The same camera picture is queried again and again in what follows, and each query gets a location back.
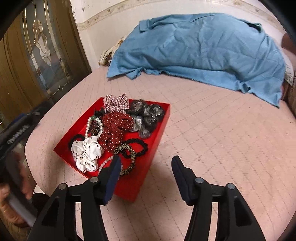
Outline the red shallow tray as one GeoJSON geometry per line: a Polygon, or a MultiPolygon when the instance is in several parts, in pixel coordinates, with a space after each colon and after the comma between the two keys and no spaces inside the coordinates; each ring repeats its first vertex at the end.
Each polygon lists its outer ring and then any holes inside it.
{"type": "MultiPolygon", "coordinates": [[[[145,155],[136,158],[135,168],[133,168],[133,170],[131,170],[128,175],[119,178],[114,190],[115,195],[130,202],[134,202],[138,196],[170,116],[171,106],[169,103],[157,102],[157,104],[164,109],[165,115],[163,120],[158,123],[157,128],[152,132],[152,135],[144,140],[144,142],[148,145],[148,151],[145,153],[145,155]]],[[[76,171],[76,174],[79,176],[84,176],[87,179],[97,176],[98,171],[85,173],[79,171],[72,157],[72,153],[68,147],[68,144],[75,134],[85,133],[89,117],[96,110],[99,110],[102,107],[103,97],[100,97],[94,104],[92,104],[92,106],[90,106],[90,108],[88,108],[88,110],[86,110],[84,114],[81,115],[81,117],[79,117],[79,119],[71,126],[71,128],[65,133],[62,139],[53,149],[53,151],[68,166],[72,167],[76,171]]]]}

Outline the grey pillow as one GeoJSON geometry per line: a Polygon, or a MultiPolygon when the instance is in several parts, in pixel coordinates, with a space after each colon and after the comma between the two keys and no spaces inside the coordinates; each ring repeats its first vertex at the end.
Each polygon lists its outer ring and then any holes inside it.
{"type": "Polygon", "coordinates": [[[282,56],[285,61],[285,81],[290,85],[293,86],[293,81],[294,81],[294,69],[293,65],[289,59],[289,57],[282,52],[282,56]]]}

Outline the floral patterned quilt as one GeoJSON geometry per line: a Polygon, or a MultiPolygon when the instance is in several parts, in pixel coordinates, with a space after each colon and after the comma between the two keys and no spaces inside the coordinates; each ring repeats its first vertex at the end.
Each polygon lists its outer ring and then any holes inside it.
{"type": "Polygon", "coordinates": [[[126,38],[127,38],[127,35],[123,36],[118,40],[118,42],[114,46],[102,52],[100,56],[100,60],[98,61],[99,66],[110,65],[115,52],[118,50],[118,48],[121,46],[121,44],[124,42],[126,38]]]}

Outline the small black scrunchie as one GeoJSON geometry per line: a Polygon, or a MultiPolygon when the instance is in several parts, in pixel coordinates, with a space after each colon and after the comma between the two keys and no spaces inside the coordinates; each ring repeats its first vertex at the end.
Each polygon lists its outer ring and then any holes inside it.
{"type": "Polygon", "coordinates": [[[85,136],[82,134],[76,134],[74,137],[72,137],[68,143],[68,149],[71,150],[72,145],[75,141],[83,141],[85,140],[85,136]]]}

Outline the brown pink headboard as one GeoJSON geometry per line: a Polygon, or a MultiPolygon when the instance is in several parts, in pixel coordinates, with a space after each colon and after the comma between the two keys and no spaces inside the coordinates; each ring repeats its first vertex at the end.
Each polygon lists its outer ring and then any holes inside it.
{"type": "Polygon", "coordinates": [[[295,70],[296,65],[296,51],[295,51],[295,44],[289,37],[287,33],[285,33],[281,40],[281,47],[283,48],[284,53],[288,56],[290,59],[293,69],[295,70]]]}

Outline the wooden glass door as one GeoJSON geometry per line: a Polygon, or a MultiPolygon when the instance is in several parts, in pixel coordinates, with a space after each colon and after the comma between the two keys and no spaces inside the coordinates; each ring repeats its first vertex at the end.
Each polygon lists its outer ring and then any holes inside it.
{"type": "Polygon", "coordinates": [[[1,128],[91,73],[70,1],[26,1],[1,39],[1,128]]]}

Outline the pink quilted bed mattress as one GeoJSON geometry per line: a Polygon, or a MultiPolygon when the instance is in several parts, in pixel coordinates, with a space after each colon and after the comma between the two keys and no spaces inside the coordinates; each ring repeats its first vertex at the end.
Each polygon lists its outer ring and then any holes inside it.
{"type": "Polygon", "coordinates": [[[267,240],[277,240],[295,213],[295,117],[285,102],[167,75],[106,78],[98,68],[69,91],[30,135],[25,155],[34,180],[48,195],[58,184],[85,177],[53,151],[74,122],[100,97],[166,102],[171,113],[135,202],[113,197],[102,207],[110,240],[183,240],[192,209],[171,171],[180,156],[195,174],[216,185],[233,183],[267,240]]]}

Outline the dark patterned hair clip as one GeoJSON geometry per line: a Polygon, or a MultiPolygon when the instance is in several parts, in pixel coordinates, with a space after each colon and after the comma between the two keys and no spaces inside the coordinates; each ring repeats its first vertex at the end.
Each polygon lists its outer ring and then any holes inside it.
{"type": "Polygon", "coordinates": [[[100,110],[95,110],[94,114],[89,117],[87,124],[86,135],[88,137],[96,136],[100,137],[103,133],[103,116],[105,115],[104,108],[100,110]]]}

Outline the grey black scrunchie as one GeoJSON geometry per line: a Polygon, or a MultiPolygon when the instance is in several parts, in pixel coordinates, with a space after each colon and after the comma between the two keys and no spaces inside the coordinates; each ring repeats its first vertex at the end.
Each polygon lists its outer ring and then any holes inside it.
{"type": "Polygon", "coordinates": [[[159,104],[148,104],[139,99],[131,103],[126,113],[133,119],[134,124],[131,132],[138,132],[140,138],[146,139],[152,135],[166,112],[159,104]]]}

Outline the red white checked scrunchie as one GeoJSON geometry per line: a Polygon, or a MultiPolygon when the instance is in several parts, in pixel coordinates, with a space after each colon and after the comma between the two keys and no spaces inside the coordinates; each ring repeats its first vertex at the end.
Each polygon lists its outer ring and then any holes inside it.
{"type": "Polygon", "coordinates": [[[126,110],[130,108],[130,102],[125,93],[121,96],[114,96],[108,94],[103,98],[103,108],[105,113],[126,113],[126,110]]]}

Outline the dark red dotted scrunchie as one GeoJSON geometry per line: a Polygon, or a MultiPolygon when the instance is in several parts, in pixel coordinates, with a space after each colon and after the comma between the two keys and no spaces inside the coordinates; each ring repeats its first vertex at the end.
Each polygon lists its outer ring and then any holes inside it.
{"type": "Polygon", "coordinates": [[[102,122],[103,132],[99,137],[99,142],[108,152],[113,152],[121,144],[125,132],[131,130],[134,125],[129,114],[119,112],[105,114],[102,122]]]}

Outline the blue blanket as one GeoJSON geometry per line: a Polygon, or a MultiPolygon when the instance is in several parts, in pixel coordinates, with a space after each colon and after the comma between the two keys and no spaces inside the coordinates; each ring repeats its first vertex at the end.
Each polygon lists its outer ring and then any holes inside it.
{"type": "Polygon", "coordinates": [[[142,72],[251,93],[278,106],[285,61],[260,24],[222,13],[140,21],[116,50],[107,77],[142,72]]]}

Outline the striped floral pillow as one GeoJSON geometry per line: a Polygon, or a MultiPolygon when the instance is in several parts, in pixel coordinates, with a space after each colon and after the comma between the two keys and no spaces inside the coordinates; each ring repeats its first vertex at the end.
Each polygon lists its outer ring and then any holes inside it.
{"type": "Polygon", "coordinates": [[[287,102],[290,106],[291,110],[295,113],[295,105],[296,105],[296,85],[295,85],[295,76],[293,79],[292,86],[289,88],[289,92],[287,94],[287,102]]]}

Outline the white dotted scrunchie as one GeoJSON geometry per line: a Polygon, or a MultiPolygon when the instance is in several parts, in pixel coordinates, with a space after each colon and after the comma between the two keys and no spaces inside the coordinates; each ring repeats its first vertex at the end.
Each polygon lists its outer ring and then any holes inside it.
{"type": "Polygon", "coordinates": [[[98,169],[97,159],[103,155],[104,149],[99,144],[98,138],[92,136],[83,141],[74,141],[71,153],[79,171],[95,172],[98,169]]]}

